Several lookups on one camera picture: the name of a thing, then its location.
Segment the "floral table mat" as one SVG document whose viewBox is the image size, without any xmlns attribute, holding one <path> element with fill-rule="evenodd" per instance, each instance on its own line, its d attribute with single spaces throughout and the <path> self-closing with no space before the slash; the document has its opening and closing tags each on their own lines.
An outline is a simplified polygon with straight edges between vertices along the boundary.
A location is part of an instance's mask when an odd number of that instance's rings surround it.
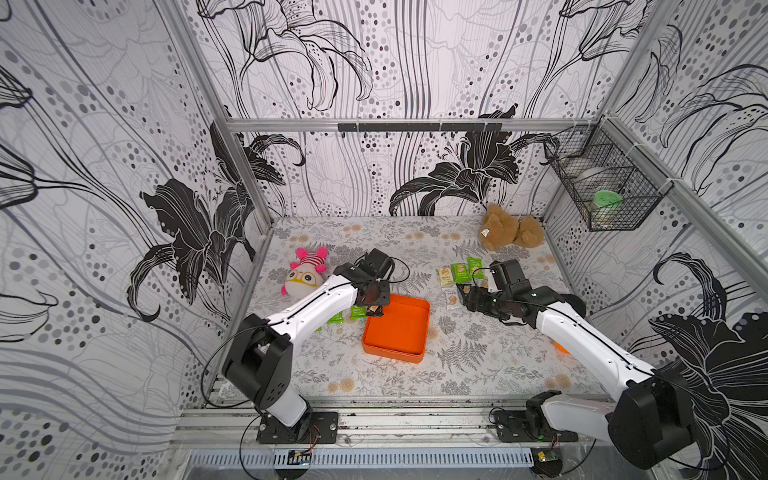
<svg viewBox="0 0 768 480">
<path fill-rule="evenodd" d="M 533 286 L 566 286 L 546 245 L 487 251 L 477 216 L 282 218 L 275 222 L 249 309 L 259 316 L 291 303 L 280 293 L 298 248 L 324 247 L 337 266 L 379 249 L 396 260 L 393 292 L 429 302 L 426 352 L 419 363 L 367 354 L 365 324 L 345 319 L 322 327 L 300 346 L 292 385 L 305 397 L 528 397 L 559 389 L 601 394 L 599 381 L 546 336 L 524 326 L 448 306 L 438 271 L 474 257 L 516 259 Z"/>
</svg>

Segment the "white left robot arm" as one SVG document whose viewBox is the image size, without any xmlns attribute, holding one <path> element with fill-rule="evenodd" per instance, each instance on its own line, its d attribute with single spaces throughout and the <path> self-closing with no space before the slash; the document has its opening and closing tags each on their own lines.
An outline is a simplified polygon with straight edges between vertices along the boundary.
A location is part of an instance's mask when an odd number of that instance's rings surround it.
<svg viewBox="0 0 768 480">
<path fill-rule="evenodd" d="M 260 413 L 282 426 L 303 430 L 311 407 L 291 385 L 292 364 L 304 340 L 335 314 L 353 306 L 381 316 L 390 303 L 395 259 L 379 249 L 333 271 L 318 289 L 286 309 L 246 317 L 233 335 L 222 375 Z"/>
</svg>

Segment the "green cookie packet top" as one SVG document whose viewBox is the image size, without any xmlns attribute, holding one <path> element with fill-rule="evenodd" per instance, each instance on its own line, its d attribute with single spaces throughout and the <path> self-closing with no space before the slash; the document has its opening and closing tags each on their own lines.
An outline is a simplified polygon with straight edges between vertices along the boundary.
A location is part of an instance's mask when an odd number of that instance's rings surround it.
<svg viewBox="0 0 768 480">
<path fill-rule="evenodd" d="M 451 265 L 453 280 L 456 284 L 468 283 L 472 280 L 472 274 L 466 263 L 454 263 Z"/>
</svg>

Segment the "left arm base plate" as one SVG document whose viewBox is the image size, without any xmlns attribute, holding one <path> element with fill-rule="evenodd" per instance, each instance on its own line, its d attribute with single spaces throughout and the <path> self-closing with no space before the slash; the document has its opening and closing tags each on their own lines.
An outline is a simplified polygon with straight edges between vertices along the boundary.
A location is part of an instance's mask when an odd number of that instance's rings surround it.
<svg viewBox="0 0 768 480">
<path fill-rule="evenodd" d="M 294 426 L 286 426 L 267 414 L 259 425 L 257 441 L 264 445 L 334 444 L 338 427 L 337 412 L 308 410 Z"/>
</svg>

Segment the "orange storage box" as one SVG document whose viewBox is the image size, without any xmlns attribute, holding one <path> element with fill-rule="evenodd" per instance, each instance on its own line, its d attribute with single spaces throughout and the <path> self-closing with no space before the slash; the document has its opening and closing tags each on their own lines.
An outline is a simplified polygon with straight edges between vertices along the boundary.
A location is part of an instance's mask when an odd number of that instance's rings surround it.
<svg viewBox="0 0 768 480">
<path fill-rule="evenodd" d="M 393 294 L 383 315 L 369 316 L 362 336 L 366 354 L 418 364 L 426 352 L 431 305 L 428 301 Z"/>
</svg>

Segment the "green lid cup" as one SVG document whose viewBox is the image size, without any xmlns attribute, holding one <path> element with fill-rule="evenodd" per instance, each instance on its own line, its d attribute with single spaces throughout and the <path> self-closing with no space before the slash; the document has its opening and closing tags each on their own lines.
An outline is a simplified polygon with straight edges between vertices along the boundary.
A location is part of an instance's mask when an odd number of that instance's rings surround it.
<svg viewBox="0 0 768 480">
<path fill-rule="evenodd" d="M 597 191 L 591 204 L 592 225 L 600 228 L 611 227 L 614 217 L 622 208 L 623 202 L 623 196 L 617 192 Z"/>
</svg>

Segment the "green cookie packet hidden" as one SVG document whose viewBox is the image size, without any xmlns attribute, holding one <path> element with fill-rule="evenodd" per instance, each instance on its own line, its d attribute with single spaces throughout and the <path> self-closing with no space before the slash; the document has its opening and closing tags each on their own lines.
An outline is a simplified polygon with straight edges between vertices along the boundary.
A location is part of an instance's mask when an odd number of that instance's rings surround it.
<svg viewBox="0 0 768 480">
<path fill-rule="evenodd" d="M 328 324 L 343 324 L 345 321 L 343 313 L 339 312 L 335 315 L 333 315 L 328 321 Z"/>
</svg>

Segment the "yellow cookie packet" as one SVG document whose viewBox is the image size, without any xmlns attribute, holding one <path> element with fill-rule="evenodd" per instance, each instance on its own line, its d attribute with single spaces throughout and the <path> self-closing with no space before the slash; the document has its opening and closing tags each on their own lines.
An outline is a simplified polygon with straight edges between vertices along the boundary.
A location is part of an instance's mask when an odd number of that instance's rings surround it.
<svg viewBox="0 0 768 480">
<path fill-rule="evenodd" d="M 437 278 L 442 288 L 447 288 L 455 285 L 453 271 L 450 266 L 438 267 Z"/>
</svg>

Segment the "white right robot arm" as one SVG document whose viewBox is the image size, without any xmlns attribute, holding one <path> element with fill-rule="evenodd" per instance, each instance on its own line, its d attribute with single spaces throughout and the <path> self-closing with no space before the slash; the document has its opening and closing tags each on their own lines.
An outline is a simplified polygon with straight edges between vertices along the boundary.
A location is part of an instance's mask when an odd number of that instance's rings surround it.
<svg viewBox="0 0 768 480">
<path fill-rule="evenodd" d="M 598 401 L 545 391 L 528 399 L 523 412 L 508 415 L 511 431 L 542 440 L 566 434 L 606 441 L 643 470 L 693 444 L 693 405 L 680 375 L 661 373 L 593 327 L 580 298 L 548 286 L 532 287 L 518 261 L 494 261 L 487 270 L 496 289 L 490 291 L 475 278 L 460 282 L 462 305 L 505 326 L 527 325 L 549 337 L 586 367 L 610 397 Z"/>
</svg>

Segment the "green cookie packet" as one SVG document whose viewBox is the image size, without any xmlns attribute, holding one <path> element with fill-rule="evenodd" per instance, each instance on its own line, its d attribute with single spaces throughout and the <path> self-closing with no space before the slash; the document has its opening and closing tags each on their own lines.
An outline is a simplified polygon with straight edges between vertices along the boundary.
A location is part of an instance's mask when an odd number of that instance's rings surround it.
<svg viewBox="0 0 768 480">
<path fill-rule="evenodd" d="M 451 265 L 453 280 L 456 284 L 468 283 L 472 280 L 472 274 L 466 263 L 454 263 Z"/>
<path fill-rule="evenodd" d="M 360 320 L 368 317 L 367 309 L 365 307 L 353 306 L 350 308 L 350 319 Z"/>
<path fill-rule="evenodd" d="M 483 260 L 477 257 L 468 257 L 467 266 L 469 274 L 473 279 L 484 279 L 484 265 Z"/>
</svg>

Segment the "white cookie packet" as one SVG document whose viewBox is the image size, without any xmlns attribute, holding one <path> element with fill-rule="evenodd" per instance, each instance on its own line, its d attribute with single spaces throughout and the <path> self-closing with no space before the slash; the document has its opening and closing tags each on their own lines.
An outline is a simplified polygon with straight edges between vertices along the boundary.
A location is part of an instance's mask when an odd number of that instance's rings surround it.
<svg viewBox="0 0 768 480">
<path fill-rule="evenodd" d="M 445 297 L 446 309 L 454 310 L 462 307 L 461 295 L 455 286 L 442 289 Z"/>
</svg>

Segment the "striped orange toy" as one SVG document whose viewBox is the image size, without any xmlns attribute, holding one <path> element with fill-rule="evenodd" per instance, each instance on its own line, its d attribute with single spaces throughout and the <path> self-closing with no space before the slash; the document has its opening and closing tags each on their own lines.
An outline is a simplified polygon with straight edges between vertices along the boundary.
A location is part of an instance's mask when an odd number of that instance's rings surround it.
<svg viewBox="0 0 768 480">
<path fill-rule="evenodd" d="M 570 355 L 570 352 L 566 348 L 564 348 L 560 343 L 558 343 L 558 342 L 553 342 L 553 343 L 554 343 L 554 346 L 556 347 L 556 349 L 558 351 L 560 351 L 560 352 L 562 352 L 562 353 L 564 353 L 566 355 Z"/>
</svg>

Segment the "pink white plush toy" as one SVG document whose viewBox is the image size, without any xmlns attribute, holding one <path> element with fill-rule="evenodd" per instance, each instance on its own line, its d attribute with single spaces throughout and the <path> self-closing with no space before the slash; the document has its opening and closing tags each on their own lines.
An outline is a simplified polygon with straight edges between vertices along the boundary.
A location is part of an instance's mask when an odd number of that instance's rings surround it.
<svg viewBox="0 0 768 480">
<path fill-rule="evenodd" d="M 317 290 L 326 280 L 328 250 L 319 247 L 316 251 L 298 248 L 297 260 L 290 269 L 281 287 L 281 295 L 299 300 Z"/>
</svg>

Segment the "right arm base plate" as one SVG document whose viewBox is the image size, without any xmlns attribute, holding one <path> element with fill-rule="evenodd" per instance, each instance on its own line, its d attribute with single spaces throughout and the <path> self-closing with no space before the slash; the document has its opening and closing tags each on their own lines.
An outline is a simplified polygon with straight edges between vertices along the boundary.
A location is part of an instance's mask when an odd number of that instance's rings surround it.
<svg viewBox="0 0 768 480">
<path fill-rule="evenodd" d="M 488 414 L 488 420 L 498 440 L 503 443 L 532 441 L 557 446 L 560 443 L 579 440 L 577 433 L 553 429 L 543 417 L 528 410 L 494 407 Z"/>
</svg>

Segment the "brown teddy bear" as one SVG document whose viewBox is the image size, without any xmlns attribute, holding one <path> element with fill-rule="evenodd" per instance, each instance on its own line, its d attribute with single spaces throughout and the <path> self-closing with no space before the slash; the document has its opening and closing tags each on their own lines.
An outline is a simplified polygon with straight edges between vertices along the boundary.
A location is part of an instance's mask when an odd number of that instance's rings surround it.
<svg viewBox="0 0 768 480">
<path fill-rule="evenodd" d="M 536 248 L 544 243 L 545 232 L 537 218 L 530 215 L 515 217 L 499 205 L 491 204 L 483 216 L 478 240 L 492 252 L 511 244 Z"/>
</svg>

